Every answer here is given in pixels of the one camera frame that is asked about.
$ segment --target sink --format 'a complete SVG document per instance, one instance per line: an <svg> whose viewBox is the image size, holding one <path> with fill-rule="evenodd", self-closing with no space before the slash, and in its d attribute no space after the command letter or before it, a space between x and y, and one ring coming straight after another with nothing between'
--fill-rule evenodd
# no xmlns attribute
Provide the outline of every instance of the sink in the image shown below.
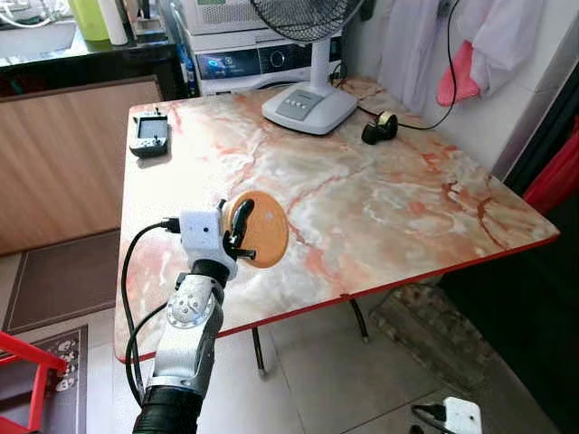
<svg viewBox="0 0 579 434"><path fill-rule="evenodd" d="M0 58L66 50L71 47L76 23L56 22L33 29L0 31Z"/></svg>

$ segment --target fan stand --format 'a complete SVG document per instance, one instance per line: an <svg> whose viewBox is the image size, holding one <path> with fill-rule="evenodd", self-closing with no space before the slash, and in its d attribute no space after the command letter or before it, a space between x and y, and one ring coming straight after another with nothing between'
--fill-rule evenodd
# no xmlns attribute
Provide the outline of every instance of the fan stand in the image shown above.
<svg viewBox="0 0 579 434"><path fill-rule="evenodd" d="M310 81L303 81L269 99L262 115L283 127L324 135L337 127L355 109L357 98L327 83L330 39L314 42Z"/></svg>

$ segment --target wooden panel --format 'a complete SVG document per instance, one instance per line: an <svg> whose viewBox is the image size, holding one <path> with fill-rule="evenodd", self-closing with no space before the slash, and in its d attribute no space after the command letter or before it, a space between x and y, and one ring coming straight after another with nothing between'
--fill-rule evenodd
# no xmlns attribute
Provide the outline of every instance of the wooden panel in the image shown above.
<svg viewBox="0 0 579 434"><path fill-rule="evenodd" d="M127 114L153 80L0 103L0 254L117 228Z"/></svg>

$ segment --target orange disc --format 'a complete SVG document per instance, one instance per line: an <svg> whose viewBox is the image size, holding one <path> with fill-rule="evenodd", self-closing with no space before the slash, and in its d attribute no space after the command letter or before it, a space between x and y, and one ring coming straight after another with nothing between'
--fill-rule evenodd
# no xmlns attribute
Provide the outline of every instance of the orange disc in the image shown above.
<svg viewBox="0 0 579 434"><path fill-rule="evenodd" d="M225 229L231 229L237 208L248 199L255 205L247 219L247 231L241 249L255 250L255 259L246 262L266 269L278 263L288 247L288 221L280 204L269 194L256 190L245 192L228 201L224 208Z"/></svg>

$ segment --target fan base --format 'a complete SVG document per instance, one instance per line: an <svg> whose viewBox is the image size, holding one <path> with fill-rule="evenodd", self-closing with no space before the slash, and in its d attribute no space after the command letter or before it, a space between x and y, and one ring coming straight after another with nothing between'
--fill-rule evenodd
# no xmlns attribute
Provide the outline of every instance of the fan base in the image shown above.
<svg viewBox="0 0 579 434"><path fill-rule="evenodd" d="M316 100L319 102L312 109L289 104L294 101L307 106ZM263 103L261 114L283 127L322 136L341 124L356 109L356 104L357 98L343 90L329 85L312 88L309 82L301 82ZM308 114L298 119L301 110Z"/></svg>

